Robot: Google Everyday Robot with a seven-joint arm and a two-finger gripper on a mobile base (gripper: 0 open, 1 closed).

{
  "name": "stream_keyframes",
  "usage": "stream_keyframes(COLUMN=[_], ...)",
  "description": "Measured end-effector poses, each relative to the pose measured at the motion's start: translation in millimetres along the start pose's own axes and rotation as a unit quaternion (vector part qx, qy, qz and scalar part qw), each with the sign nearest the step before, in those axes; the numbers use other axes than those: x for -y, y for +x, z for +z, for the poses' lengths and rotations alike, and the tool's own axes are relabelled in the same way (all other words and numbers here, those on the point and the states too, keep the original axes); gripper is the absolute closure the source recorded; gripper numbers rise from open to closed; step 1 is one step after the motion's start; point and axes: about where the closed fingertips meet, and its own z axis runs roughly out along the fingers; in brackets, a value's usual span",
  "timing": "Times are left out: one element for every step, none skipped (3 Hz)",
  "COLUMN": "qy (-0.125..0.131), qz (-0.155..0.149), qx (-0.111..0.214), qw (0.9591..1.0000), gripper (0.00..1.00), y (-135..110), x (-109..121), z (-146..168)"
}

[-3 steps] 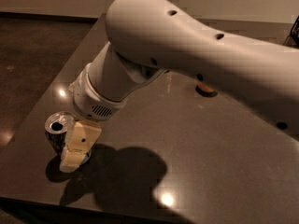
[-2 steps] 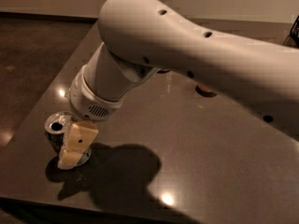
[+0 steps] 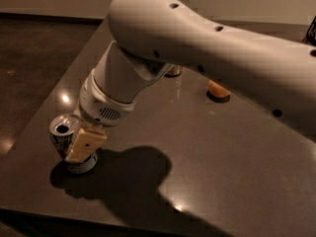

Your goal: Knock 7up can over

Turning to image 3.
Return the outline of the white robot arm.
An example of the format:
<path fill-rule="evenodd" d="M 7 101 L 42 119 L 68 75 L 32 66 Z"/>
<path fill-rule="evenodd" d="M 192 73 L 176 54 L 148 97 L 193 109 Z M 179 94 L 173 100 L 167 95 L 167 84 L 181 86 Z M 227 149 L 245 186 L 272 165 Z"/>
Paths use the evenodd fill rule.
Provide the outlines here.
<path fill-rule="evenodd" d="M 200 73 L 269 111 L 308 138 L 316 136 L 314 47 L 222 26 L 178 0 L 112 0 L 113 41 L 84 82 L 83 123 L 66 161 L 85 161 L 105 129 L 130 113 L 137 94 L 172 65 Z"/>

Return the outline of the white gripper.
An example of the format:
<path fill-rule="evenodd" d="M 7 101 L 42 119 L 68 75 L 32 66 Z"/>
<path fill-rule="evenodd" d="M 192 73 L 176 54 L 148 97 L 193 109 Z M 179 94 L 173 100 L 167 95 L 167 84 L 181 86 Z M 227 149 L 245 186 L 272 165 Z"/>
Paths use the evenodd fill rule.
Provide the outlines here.
<path fill-rule="evenodd" d="M 97 85 L 95 70 L 92 70 L 83 83 L 79 103 L 76 104 L 73 115 L 83 117 L 88 122 L 104 126 L 116 126 L 134 110 L 135 102 L 121 103 L 108 97 Z M 97 131 L 80 128 L 66 151 L 65 161 L 83 163 L 107 139 L 107 136 Z"/>

